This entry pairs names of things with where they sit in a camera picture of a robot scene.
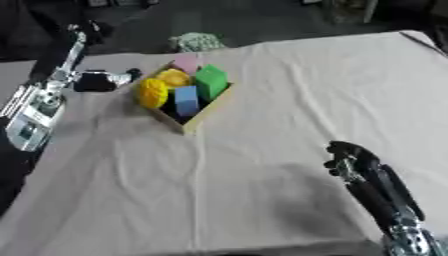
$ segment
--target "toy block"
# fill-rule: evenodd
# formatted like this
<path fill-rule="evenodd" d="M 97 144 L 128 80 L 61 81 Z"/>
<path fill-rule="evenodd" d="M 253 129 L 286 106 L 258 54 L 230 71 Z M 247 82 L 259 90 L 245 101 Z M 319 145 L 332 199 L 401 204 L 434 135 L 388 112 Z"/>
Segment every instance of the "toy block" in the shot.
<path fill-rule="evenodd" d="M 180 116 L 194 116 L 199 112 L 196 86 L 184 86 L 174 90 L 176 111 Z"/>
<path fill-rule="evenodd" d="M 211 102 L 227 87 L 227 73 L 213 65 L 207 65 L 195 75 L 199 96 Z"/>
<path fill-rule="evenodd" d="M 181 54 L 174 59 L 172 65 L 188 74 L 194 74 L 198 70 L 199 60 L 196 55 Z"/>

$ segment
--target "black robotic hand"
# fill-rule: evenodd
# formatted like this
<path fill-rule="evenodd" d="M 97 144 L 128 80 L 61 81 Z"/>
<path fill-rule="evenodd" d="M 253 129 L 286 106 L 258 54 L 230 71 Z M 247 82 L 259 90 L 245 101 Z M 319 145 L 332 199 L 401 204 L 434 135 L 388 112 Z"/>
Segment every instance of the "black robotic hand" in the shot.
<path fill-rule="evenodd" d="M 342 178 L 349 192 L 366 208 L 385 235 L 390 256 L 444 256 L 446 252 L 422 227 L 425 215 L 402 180 L 369 150 L 343 141 L 332 141 L 333 155 L 324 165 Z"/>

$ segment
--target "floor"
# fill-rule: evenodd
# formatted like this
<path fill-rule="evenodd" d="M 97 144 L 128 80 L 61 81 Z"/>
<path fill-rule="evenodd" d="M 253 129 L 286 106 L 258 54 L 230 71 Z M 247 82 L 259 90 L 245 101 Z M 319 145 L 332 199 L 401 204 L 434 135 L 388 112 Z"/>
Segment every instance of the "floor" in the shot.
<path fill-rule="evenodd" d="M 266 41 L 412 28 L 377 20 L 371 24 L 334 24 L 323 7 L 302 5 L 299 0 L 160 0 L 146 10 L 121 6 L 93 8 L 88 12 L 91 17 L 116 27 L 106 44 L 92 47 L 91 54 L 163 53 L 168 38 L 187 32 L 213 33 L 225 45 L 239 47 Z M 21 58 L 37 58 L 49 37 L 37 25 L 31 25 L 31 21 L 22 23 L 21 31 L 15 35 Z"/>

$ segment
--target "white tablecloth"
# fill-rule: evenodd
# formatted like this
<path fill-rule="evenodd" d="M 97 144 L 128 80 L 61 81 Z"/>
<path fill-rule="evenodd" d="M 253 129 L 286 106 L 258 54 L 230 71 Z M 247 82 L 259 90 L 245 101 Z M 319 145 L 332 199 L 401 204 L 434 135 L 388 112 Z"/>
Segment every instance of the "white tablecloth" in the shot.
<path fill-rule="evenodd" d="M 448 235 L 446 58 L 398 33 L 198 56 L 237 87 L 193 135 L 175 134 L 135 106 L 130 87 L 67 92 L 53 140 L 0 222 L 1 255 L 362 251 L 380 232 L 322 166 L 335 139 L 393 166 L 426 211 L 427 226 Z M 149 74 L 173 58 L 120 54 L 83 66 Z M 0 100 L 30 67 L 0 64 Z"/>

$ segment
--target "robotic hand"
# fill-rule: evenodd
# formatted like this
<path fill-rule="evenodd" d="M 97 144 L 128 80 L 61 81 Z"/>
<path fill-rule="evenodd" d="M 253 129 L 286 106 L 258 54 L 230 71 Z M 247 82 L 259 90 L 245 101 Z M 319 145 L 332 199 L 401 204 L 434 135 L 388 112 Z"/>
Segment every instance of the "robotic hand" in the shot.
<path fill-rule="evenodd" d="M 124 74 L 75 70 L 87 46 L 101 42 L 104 31 L 90 20 L 70 25 L 36 62 L 28 82 L 20 85 L 0 109 L 0 216 L 21 191 L 64 112 L 63 89 L 109 92 L 141 76 L 138 69 Z"/>
<path fill-rule="evenodd" d="M 340 177 L 349 192 L 373 216 L 384 233 L 390 256 L 448 256 L 432 234 L 422 227 L 423 211 L 394 170 L 367 149 L 341 141 L 330 142 L 326 162 L 330 174 Z"/>

